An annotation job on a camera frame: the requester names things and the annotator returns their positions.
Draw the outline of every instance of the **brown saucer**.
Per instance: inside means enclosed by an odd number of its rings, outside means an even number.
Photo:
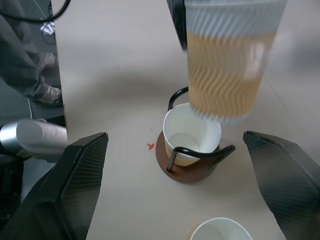
[[[156,160],[162,171],[173,180],[181,183],[196,183],[207,178],[217,167],[216,158],[200,159],[189,166],[174,164],[172,172],[168,172],[169,158],[166,153],[165,136],[161,132],[155,145]]]

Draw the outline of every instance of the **wire handle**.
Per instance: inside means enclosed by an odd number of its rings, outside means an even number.
[[[174,108],[174,104],[175,104],[175,101],[177,100],[177,98],[187,92],[189,92],[189,87],[184,87],[184,88],[180,89],[179,91],[175,92],[169,100],[168,111],[170,111],[171,109]],[[214,164],[217,165],[223,159],[225,159],[227,156],[229,156],[232,152],[234,152],[235,150],[236,150],[236,147],[234,145],[229,145],[219,151],[214,151],[214,152],[210,152],[210,153],[203,153],[203,152],[193,151],[193,150],[186,148],[186,147],[177,146],[172,150],[169,166],[166,170],[168,172],[173,171],[174,163],[175,163],[176,156],[178,153],[185,154],[190,157],[199,158],[199,159],[213,159],[213,158],[215,158],[216,161],[214,162]]]

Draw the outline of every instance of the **shoe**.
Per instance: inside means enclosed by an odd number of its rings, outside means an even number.
[[[49,86],[45,94],[33,100],[47,106],[63,107],[64,105],[61,90],[53,86]]]
[[[45,70],[55,68],[59,65],[58,55],[52,52],[40,52],[39,58],[41,59],[40,69]]]

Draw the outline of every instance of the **gray pants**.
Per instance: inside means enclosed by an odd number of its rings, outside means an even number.
[[[10,15],[25,15],[19,0],[0,0],[0,8]],[[41,60],[28,24],[0,15],[0,78],[25,97],[37,98],[48,89]]]

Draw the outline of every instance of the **beige table surface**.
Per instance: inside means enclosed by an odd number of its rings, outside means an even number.
[[[239,222],[254,240],[284,240],[242,136],[276,135],[319,158],[319,10],[316,0],[289,0],[252,114],[222,128],[222,141],[236,151],[206,180],[186,185],[168,178],[147,146],[162,130],[171,95],[188,85],[166,0],[71,1],[56,22],[68,140],[109,134],[87,240],[184,240],[215,217]]]

